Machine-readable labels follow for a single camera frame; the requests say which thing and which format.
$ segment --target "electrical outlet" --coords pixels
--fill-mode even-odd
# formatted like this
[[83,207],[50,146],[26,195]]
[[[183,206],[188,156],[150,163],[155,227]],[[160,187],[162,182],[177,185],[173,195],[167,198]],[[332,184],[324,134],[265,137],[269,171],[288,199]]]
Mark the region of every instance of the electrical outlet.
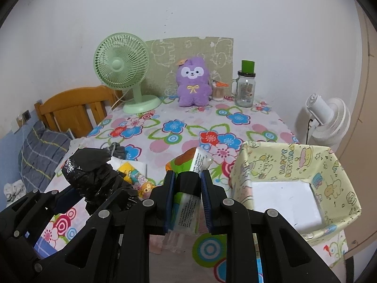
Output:
[[22,118],[24,119],[25,122],[31,118],[29,110],[27,110],[26,112],[22,114]]
[[11,121],[11,130],[12,130],[12,133],[16,133],[18,130],[20,129],[20,126],[18,125],[18,122],[17,122],[17,119],[13,119]]

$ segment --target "wooden door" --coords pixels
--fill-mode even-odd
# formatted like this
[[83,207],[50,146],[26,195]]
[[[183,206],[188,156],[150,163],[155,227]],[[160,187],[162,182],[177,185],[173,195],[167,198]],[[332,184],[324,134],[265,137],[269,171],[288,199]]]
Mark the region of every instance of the wooden door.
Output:
[[342,142],[337,155],[361,204],[361,216],[345,229],[349,252],[354,255],[377,239],[377,32],[365,15],[362,74],[355,125]]

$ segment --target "fan base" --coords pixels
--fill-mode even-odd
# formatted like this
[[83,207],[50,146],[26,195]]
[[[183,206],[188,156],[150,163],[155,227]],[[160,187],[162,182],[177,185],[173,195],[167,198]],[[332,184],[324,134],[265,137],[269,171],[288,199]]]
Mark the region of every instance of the fan base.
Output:
[[126,114],[139,114],[157,108],[161,104],[161,100],[152,95],[143,95],[141,102],[136,103],[135,99],[127,102],[123,106],[123,112]]

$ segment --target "wooden chair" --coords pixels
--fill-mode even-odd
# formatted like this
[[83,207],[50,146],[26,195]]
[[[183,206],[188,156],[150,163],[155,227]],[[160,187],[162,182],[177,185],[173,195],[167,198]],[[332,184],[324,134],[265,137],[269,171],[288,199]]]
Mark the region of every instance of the wooden chair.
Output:
[[44,104],[36,103],[34,107],[46,127],[56,132],[59,129],[62,132],[71,129],[73,134],[80,138],[93,130],[85,105],[89,105],[96,123],[99,124],[107,116],[103,102],[109,101],[113,106],[118,100],[116,97],[121,96],[121,91],[103,85],[82,87],[58,93]]

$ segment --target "green desk fan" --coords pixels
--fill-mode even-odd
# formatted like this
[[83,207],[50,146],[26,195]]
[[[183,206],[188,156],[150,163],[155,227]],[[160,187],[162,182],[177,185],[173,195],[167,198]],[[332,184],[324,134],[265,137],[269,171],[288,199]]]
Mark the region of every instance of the green desk fan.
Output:
[[101,42],[94,55],[94,70],[106,86],[117,90],[132,88],[133,100],[123,106],[123,111],[128,114],[147,112],[161,104],[156,96],[141,95],[140,83],[148,67],[147,45],[128,33],[110,35]]

